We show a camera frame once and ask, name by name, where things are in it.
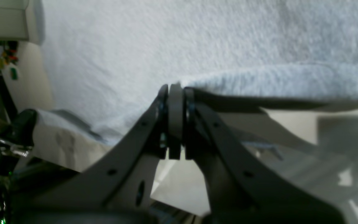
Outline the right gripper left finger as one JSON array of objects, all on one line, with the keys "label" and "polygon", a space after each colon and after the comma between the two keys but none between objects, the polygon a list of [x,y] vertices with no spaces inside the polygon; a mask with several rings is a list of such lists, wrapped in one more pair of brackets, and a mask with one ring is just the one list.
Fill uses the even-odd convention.
[{"label": "right gripper left finger", "polygon": [[14,206],[13,224],[157,224],[148,211],[155,171],[166,148],[168,85],[131,130],[103,158],[25,204]]}]

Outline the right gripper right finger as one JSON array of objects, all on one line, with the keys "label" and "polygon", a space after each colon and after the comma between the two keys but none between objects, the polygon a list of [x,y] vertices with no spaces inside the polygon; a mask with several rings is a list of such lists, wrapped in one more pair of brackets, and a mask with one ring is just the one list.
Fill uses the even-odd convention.
[{"label": "right gripper right finger", "polygon": [[204,224],[344,224],[336,207],[264,166],[218,112],[262,115],[271,99],[224,97],[184,89],[184,146],[203,173],[211,214]]}]

